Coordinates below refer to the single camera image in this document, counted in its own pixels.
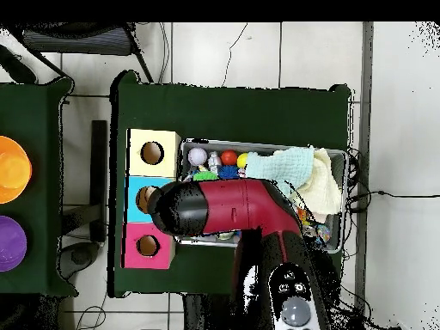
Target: chair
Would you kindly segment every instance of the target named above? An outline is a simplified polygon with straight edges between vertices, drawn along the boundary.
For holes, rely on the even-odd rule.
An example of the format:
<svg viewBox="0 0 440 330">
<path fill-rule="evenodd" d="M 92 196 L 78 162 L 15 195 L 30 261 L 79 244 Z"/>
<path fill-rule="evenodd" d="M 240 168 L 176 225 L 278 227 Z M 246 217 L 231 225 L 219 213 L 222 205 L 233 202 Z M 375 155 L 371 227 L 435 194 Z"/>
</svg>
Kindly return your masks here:
<svg viewBox="0 0 440 330">
<path fill-rule="evenodd" d="M 27 50 L 61 76 L 68 76 L 42 52 L 128 56 L 135 54 L 149 83 L 154 82 L 131 32 L 134 23 L 56 22 L 5 25 Z"/>
</svg>

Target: cyan block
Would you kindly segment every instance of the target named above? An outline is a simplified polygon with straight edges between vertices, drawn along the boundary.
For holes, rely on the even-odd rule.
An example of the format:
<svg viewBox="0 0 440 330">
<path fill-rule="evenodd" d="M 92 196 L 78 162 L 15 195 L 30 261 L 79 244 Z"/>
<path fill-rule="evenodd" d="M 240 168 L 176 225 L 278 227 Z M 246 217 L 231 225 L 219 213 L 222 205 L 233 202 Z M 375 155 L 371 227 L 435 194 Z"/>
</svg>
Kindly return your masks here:
<svg viewBox="0 0 440 330">
<path fill-rule="evenodd" d="M 129 176 L 128 178 L 128 209 L 127 222 L 128 223 L 152 223 L 151 215 L 145 214 L 139 210 L 136 205 L 136 195 L 143 187 L 162 187 L 169 182 L 174 181 L 172 178 L 164 177 L 143 177 L 143 176 Z"/>
</svg>

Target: yellow ball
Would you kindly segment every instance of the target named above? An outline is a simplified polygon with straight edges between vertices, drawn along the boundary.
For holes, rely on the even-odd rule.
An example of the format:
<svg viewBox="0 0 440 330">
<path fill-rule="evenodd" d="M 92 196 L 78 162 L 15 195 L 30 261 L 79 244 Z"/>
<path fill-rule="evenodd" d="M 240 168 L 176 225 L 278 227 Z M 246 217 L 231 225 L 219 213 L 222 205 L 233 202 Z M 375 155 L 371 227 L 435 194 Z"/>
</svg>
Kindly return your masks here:
<svg viewBox="0 0 440 330">
<path fill-rule="evenodd" d="M 248 160 L 248 153 L 241 153 L 237 158 L 237 167 L 245 168 L 247 160 Z"/>
</svg>

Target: red ball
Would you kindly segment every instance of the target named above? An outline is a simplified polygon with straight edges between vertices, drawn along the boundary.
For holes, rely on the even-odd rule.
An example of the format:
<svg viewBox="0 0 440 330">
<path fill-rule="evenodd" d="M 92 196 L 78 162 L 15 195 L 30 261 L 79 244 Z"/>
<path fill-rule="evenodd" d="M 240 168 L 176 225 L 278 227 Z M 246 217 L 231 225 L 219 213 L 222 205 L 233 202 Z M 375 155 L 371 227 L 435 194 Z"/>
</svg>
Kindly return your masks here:
<svg viewBox="0 0 440 330">
<path fill-rule="evenodd" d="M 237 163 L 237 154 L 233 150 L 225 150 L 220 158 L 225 166 L 233 166 Z"/>
</svg>

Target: pink block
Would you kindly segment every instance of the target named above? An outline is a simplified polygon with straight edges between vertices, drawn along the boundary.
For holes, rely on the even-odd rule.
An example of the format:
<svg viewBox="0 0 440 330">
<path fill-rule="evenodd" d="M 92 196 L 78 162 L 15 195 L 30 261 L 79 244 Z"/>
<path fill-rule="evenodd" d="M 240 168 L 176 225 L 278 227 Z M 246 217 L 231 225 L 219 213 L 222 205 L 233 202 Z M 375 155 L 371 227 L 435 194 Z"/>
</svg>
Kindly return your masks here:
<svg viewBox="0 0 440 330">
<path fill-rule="evenodd" d="M 159 241 L 159 251 L 153 257 L 138 252 L 137 242 L 144 235 L 153 235 Z M 162 233 L 153 223 L 128 223 L 125 238 L 125 267 L 167 270 L 174 257 L 175 242 L 171 235 Z"/>
</svg>

